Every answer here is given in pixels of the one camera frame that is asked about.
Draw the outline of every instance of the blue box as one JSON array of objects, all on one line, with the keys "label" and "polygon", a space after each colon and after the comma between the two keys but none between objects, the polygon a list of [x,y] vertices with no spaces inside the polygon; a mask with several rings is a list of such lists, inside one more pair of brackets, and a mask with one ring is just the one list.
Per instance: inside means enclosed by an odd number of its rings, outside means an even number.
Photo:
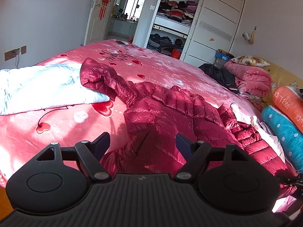
[{"label": "blue box", "polygon": [[222,54],[222,53],[219,53],[219,52],[216,53],[216,57],[218,57],[222,60],[226,60],[226,61],[228,61],[230,59],[230,57],[227,56],[226,54]]}]

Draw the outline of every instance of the kitchen counter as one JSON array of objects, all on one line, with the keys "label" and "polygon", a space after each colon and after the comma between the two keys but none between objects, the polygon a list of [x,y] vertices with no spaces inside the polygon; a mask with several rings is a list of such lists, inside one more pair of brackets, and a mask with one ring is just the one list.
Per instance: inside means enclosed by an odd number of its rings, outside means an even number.
[{"label": "kitchen counter", "polygon": [[138,24],[137,22],[134,21],[130,21],[130,20],[123,20],[123,19],[116,19],[116,18],[112,18],[114,20],[119,20],[119,21],[123,21],[123,22],[128,22],[128,23],[133,23],[133,24]]}]

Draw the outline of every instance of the folded pink quilt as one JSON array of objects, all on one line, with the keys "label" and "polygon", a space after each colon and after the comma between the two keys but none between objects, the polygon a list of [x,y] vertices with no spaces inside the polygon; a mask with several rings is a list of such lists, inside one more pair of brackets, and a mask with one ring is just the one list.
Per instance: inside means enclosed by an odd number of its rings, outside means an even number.
[{"label": "folded pink quilt", "polygon": [[257,97],[268,94],[272,78],[264,69],[241,65],[231,60],[225,63],[224,67],[236,77],[236,84],[241,94],[248,92]]}]

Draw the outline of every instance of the white comforter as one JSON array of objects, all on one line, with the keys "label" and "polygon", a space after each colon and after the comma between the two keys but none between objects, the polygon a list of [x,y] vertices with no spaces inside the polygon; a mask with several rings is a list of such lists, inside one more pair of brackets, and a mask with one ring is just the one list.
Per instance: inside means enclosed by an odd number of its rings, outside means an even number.
[{"label": "white comforter", "polygon": [[0,115],[109,101],[80,83],[81,64],[0,70]]}]

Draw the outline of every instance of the black jacket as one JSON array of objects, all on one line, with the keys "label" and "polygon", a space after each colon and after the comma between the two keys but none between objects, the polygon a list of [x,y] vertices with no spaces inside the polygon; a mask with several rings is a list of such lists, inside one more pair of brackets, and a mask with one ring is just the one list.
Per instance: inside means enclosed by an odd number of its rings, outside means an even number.
[{"label": "black jacket", "polygon": [[208,76],[216,80],[220,85],[225,88],[235,88],[237,89],[236,81],[234,75],[230,73],[225,68],[219,69],[213,64],[205,63],[199,68]]}]

